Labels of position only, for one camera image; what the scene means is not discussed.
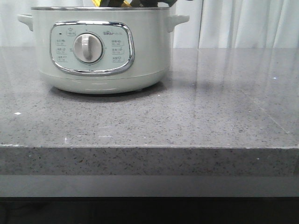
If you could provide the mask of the dark gripper above pot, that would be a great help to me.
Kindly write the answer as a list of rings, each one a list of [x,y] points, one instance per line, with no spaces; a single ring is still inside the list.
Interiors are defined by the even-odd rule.
[[[128,3],[131,5],[131,7],[158,7],[158,4],[161,2],[171,7],[177,1],[176,0],[132,0]]]

